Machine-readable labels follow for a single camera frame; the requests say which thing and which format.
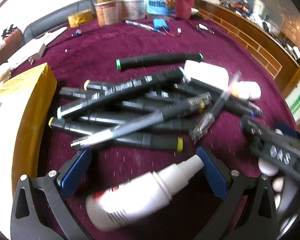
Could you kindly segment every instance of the maroon tablecloth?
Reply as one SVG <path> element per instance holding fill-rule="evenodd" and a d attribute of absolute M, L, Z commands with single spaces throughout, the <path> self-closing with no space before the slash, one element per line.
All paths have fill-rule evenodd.
<path fill-rule="evenodd" d="M 149 20 L 141 22 L 151 24 Z M 214 30 L 199 33 L 196 24 L 203 23 Z M 296 128 L 294 119 L 278 88 L 266 70 L 251 54 L 226 31 L 210 20 L 169 21 L 172 33 L 181 28 L 181 37 L 164 36 L 125 23 L 99 27 L 92 21 L 79 27 L 81 36 L 75 36 L 77 28 L 68 28 L 47 48 L 42 59 L 34 65 L 48 62 L 58 87 L 51 104 L 48 119 L 56 115 L 56 109 L 66 101 L 60 99 L 61 86 L 83 87 L 87 79 L 105 82 L 123 82 L 156 71 L 175 68 L 178 65 L 156 66 L 128 70 L 123 73 L 116 69 L 117 58 L 155 53 L 200 52 L 207 63 L 219 65 L 228 70 L 229 76 L 240 70 L 242 80 L 256 81 L 261 87 L 261 99 L 256 101 L 264 112 L 258 121 L 273 128 L 282 122 Z M 26 62 L 13 74 L 21 73 L 32 66 Z M 251 155 L 249 144 L 243 135 L 239 118 L 223 111 L 211 127 L 210 132 L 196 146 L 187 135 L 183 135 L 183 153 L 140 150 L 128 147 L 110 147 L 94 151 L 92 164 L 82 180 L 75 196 L 68 199 L 71 209 L 83 226 L 95 239 L 193 239 L 213 215 L 221 200 L 216 198 L 204 176 L 199 173 L 189 185 L 179 192 L 170 205 L 156 214 L 129 227 L 103 233 L 97 230 L 85 211 L 85 197 L 91 192 L 106 189 L 127 179 L 133 179 L 148 171 L 158 171 L 172 163 L 180 163 L 195 153 L 198 146 L 206 146 L 230 169 L 237 169 L 244 175 L 257 177 L 260 174 L 257 158 Z M 74 138 L 48 126 L 42 137 L 39 176 L 52 169 L 59 169 L 75 151 L 70 148 Z M 238 220 L 241 207 L 231 224 Z M 48 218 L 52 228 L 61 232 L 51 213 Z"/>

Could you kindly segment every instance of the green marker cap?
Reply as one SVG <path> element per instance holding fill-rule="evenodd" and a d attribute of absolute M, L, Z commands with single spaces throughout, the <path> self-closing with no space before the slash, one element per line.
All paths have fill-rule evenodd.
<path fill-rule="evenodd" d="M 121 70 L 120 60 L 119 60 L 119 59 L 116 59 L 115 62 L 117 63 L 117 69 L 118 69 L 118 70 Z"/>

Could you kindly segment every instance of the wooden cabinet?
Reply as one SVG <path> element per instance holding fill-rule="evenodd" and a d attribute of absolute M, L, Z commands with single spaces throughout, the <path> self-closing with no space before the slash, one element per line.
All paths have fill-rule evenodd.
<path fill-rule="evenodd" d="M 299 65 L 269 34 L 244 17 L 220 6 L 197 0 L 201 17 L 225 28 L 268 71 L 282 92 Z"/>

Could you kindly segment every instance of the spray bottle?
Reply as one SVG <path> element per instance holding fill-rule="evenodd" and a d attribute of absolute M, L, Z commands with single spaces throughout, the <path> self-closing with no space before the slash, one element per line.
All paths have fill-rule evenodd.
<path fill-rule="evenodd" d="M 203 168 L 194 155 L 158 172 L 145 173 L 131 181 L 90 195 L 86 210 L 101 231 L 111 231 L 134 223 L 167 206 L 172 196 L 188 185 L 189 179 Z"/>

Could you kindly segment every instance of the black leather chair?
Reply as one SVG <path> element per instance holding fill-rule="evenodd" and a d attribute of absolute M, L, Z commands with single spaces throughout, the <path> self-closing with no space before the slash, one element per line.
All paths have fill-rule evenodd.
<path fill-rule="evenodd" d="M 60 8 L 36 21 L 29 24 L 23 33 L 23 44 L 28 43 L 30 40 L 48 32 L 55 27 L 62 25 L 68 21 L 68 16 L 76 12 L 92 9 L 93 14 L 96 14 L 94 4 L 97 0 L 81 0 Z"/>

